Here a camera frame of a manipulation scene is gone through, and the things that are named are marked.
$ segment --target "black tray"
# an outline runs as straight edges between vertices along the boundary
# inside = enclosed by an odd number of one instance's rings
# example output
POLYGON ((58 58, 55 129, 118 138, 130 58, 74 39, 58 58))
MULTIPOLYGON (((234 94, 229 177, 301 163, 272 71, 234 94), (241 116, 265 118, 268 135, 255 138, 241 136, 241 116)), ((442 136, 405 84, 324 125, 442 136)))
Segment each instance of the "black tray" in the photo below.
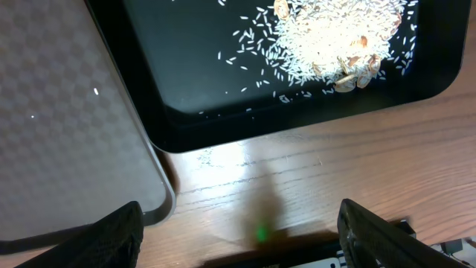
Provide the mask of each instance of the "black tray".
MULTIPOLYGON (((250 90, 264 60, 247 56, 244 62, 254 69, 248 72, 218 61, 218 51, 232 57, 238 49, 231 33, 244 28, 239 16, 254 18, 256 6, 266 8, 273 0, 228 0, 224 7, 215 0, 86 2, 151 142, 171 153, 438 95, 460 70, 471 7, 470 0, 420 0, 415 15, 411 20, 405 16, 399 28, 403 36, 410 23, 418 25, 412 66, 405 76, 393 62, 384 61, 387 80, 373 80, 351 93, 324 95, 321 90, 331 86, 322 83, 289 88, 285 81, 250 90), (244 86, 248 90, 241 93, 244 86), (301 90, 312 97, 303 97, 301 90), (273 91, 294 99, 281 103, 273 91)), ((393 45, 402 40, 390 42, 400 53, 393 45)))

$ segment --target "wood grain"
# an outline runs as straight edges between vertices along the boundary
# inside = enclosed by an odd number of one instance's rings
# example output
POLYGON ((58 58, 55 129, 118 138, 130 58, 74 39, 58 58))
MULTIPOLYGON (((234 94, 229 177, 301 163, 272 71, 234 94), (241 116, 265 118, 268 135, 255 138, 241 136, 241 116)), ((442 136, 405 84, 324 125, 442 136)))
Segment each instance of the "wood grain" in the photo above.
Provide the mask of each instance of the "wood grain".
MULTIPOLYGON (((476 16, 460 75, 418 103, 168 155, 175 214, 145 230, 138 267, 196 267, 252 249, 262 223, 288 236, 336 230, 343 198, 409 217, 432 244, 476 235, 476 16)), ((0 258, 20 264, 43 250, 0 258)))

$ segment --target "tray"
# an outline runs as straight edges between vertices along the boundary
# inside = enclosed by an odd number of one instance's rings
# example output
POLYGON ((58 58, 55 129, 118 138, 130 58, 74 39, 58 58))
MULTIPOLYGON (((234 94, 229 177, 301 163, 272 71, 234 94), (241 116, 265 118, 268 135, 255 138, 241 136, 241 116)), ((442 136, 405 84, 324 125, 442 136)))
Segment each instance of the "tray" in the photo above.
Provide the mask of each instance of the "tray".
MULTIPOLYGON (((241 59, 248 71, 240 71, 217 54, 234 56, 239 45, 232 33, 245 28, 239 17, 254 18, 257 7, 273 2, 87 0, 156 147, 180 153, 424 100, 449 87, 460 70, 471 1, 420 0, 399 28, 403 38, 411 24, 418 25, 405 76, 384 61, 387 80, 347 94, 324 94, 331 86, 322 83, 289 88, 287 82, 271 82, 251 90, 264 60, 249 54, 241 59), (273 91, 293 100, 282 103, 273 91)), ((396 37, 390 42, 402 44, 396 37)))
POLYGON ((0 255, 175 195, 83 1, 0 3, 0 255))

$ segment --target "food pile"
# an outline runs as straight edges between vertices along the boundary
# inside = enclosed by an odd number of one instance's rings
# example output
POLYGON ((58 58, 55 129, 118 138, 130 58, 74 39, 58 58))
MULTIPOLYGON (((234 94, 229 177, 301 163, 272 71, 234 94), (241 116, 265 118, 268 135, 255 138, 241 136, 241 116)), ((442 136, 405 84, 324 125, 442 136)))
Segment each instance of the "food pile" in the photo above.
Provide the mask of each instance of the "food pile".
POLYGON ((298 81, 335 83, 337 92, 363 89, 390 57, 403 0, 275 0, 282 67, 298 81))

